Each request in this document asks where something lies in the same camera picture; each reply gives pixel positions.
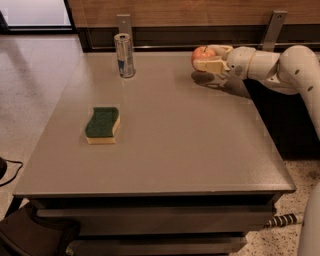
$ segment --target yellow sponge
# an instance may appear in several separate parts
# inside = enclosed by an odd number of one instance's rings
[[[115,107],[96,107],[93,110],[93,115],[85,130],[88,143],[116,143],[114,135],[120,124],[119,110]]]

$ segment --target metal can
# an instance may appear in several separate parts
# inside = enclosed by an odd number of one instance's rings
[[[114,36],[116,46],[118,66],[121,77],[132,77],[135,74],[133,65],[133,47],[129,34],[120,33]]]

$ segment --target table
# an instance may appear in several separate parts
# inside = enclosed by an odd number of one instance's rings
[[[115,53],[81,58],[14,191],[78,220],[78,255],[234,252],[295,191],[241,81],[198,85],[190,55],[135,53],[129,79]],[[97,106],[120,111],[114,145],[86,142]]]

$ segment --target speckled floor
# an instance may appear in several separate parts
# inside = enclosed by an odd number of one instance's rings
[[[27,163],[82,55],[76,35],[0,36],[0,156]],[[278,214],[303,214],[320,181],[320,160],[285,161],[297,186],[276,204]],[[10,165],[5,181],[13,173]],[[19,180],[0,188],[0,219]],[[248,244],[233,256],[297,255],[301,225],[250,232]]]

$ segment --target tabletop surface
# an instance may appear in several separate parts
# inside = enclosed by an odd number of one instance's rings
[[[115,53],[84,54],[14,195],[293,192],[253,102],[195,83],[190,55],[135,53],[137,72],[125,79]],[[86,141],[84,129],[99,106],[120,111],[116,144]]]

